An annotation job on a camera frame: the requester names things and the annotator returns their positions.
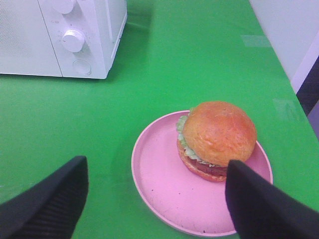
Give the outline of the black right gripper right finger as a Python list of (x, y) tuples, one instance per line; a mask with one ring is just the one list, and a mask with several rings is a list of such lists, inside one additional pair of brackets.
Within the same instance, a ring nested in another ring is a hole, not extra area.
[(239, 160), (228, 165), (225, 198), (242, 239), (317, 239), (319, 214)]

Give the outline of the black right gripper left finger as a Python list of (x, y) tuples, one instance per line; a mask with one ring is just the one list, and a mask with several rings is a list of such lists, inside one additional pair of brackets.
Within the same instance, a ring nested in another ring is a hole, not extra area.
[(88, 163), (76, 156), (0, 206), (2, 239), (70, 239), (86, 204)]

